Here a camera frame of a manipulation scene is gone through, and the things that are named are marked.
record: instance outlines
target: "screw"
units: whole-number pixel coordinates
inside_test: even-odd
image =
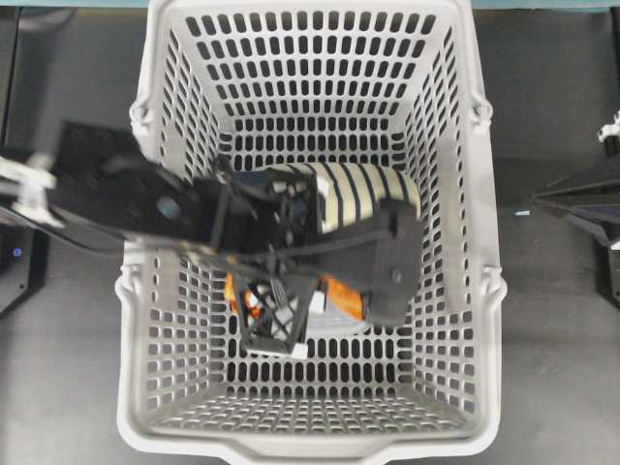
[[[400,284],[403,280],[403,273],[400,269],[395,268],[391,271],[391,281],[395,284]]]
[[[181,214],[181,207],[170,197],[161,197],[157,201],[157,209],[169,220],[174,220]]]

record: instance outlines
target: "plastic basket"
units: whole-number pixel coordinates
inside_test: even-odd
[[[248,356],[223,274],[126,254],[118,425],[139,450],[243,463],[471,454],[500,411],[501,278],[488,124],[461,0],[151,2],[134,134],[187,179],[299,161],[418,184],[421,279],[405,326]]]

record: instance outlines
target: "gray surface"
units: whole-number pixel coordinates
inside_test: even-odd
[[[9,142],[50,149],[62,119],[126,127],[144,19],[81,10],[45,31],[26,18]],[[596,131],[620,107],[609,16],[489,12],[477,26],[510,286],[502,423],[479,456],[418,463],[615,464],[620,312],[596,294],[592,241],[544,213],[512,216],[534,188],[603,157]],[[52,243],[46,287],[0,320],[0,463],[221,463],[118,436],[118,267]]]
[[[16,44],[17,10],[15,8],[0,7],[0,63],[12,63]],[[6,103],[11,83],[11,66],[0,67],[0,138],[3,138]]]

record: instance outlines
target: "striped object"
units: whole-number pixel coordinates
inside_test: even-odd
[[[371,217],[381,199],[408,202],[419,218],[418,186],[392,168],[356,163],[293,163],[269,168],[318,176],[319,191],[325,197],[322,233]]]

